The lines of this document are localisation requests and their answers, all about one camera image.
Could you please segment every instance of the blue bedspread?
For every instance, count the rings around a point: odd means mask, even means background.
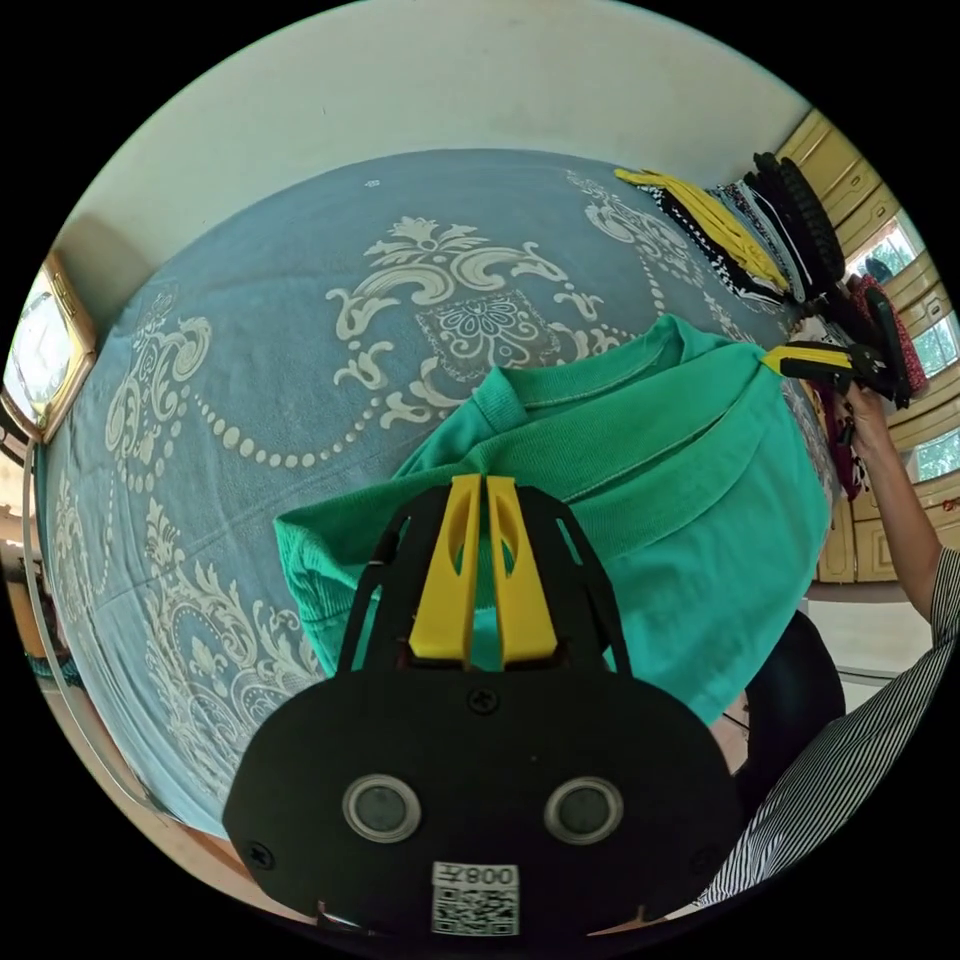
[[[387,479],[492,365],[571,363],[663,312],[785,339],[794,310],[728,293],[612,171],[471,150],[327,173],[211,230],[117,320],[41,458],[44,554],[94,704],[188,824],[223,835],[254,730],[322,679],[275,516]]]

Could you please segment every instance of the qr code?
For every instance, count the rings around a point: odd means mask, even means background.
[[[517,889],[434,887],[433,932],[462,937],[509,937],[519,932]]]

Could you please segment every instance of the green t-shirt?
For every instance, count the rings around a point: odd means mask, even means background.
[[[463,473],[514,477],[571,505],[610,576],[635,676],[712,723],[786,628],[829,507],[761,348],[663,316],[569,366],[495,369],[387,483],[275,521],[287,583],[336,670],[356,584],[411,497]],[[489,538],[473,662],[495,669]]]

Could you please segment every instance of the hand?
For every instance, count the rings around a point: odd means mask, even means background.
[[[882,398],[872,390],[850,385],[844,405],[853,414],[853,448],[864,460],[893,448]]]

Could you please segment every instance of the black pants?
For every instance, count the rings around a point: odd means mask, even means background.
[[[846,712],[843,687],[817,628],[797,611],[747,684],[750,740],[736,774],[747,820],[823,728]]]

